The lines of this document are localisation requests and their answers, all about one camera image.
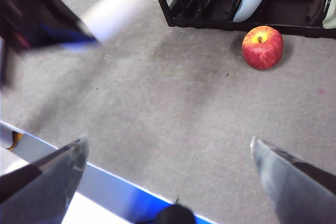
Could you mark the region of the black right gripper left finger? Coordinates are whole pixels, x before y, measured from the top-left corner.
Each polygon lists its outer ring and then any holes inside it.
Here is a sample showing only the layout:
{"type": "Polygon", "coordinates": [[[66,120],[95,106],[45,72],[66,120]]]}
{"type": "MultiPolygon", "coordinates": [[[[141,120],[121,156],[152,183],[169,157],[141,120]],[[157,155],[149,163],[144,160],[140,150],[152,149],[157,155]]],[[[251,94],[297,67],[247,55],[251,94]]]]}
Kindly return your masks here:
{"type": "Polygon", "coordinates": [[[62,223],[88,154],[88,140],[78,139],[1,176],[1,223],[62,223]]]}

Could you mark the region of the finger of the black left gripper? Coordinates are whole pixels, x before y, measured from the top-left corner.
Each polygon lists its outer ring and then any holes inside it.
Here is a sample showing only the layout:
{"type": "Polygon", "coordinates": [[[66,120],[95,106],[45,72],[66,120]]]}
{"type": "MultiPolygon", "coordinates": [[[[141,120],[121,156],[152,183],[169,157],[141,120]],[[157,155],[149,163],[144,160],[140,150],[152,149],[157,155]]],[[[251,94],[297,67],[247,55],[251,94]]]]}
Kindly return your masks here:
{"type": "Polygon", "coordinates": [[[5,0],[5,42],[16,49],[95,41],[62,0],[5,0]]]}

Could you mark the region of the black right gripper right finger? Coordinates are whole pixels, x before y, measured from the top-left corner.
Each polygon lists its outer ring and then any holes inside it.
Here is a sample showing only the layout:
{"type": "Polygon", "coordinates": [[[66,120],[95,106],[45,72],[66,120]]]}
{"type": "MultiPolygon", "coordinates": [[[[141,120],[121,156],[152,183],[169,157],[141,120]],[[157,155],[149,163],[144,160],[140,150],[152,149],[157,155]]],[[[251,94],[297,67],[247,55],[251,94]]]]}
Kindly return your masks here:
{"type": "Polygon", "coordinates": [[[335,174],[257,137],[250,149],[280,223],[335,223],[335,174]]]}

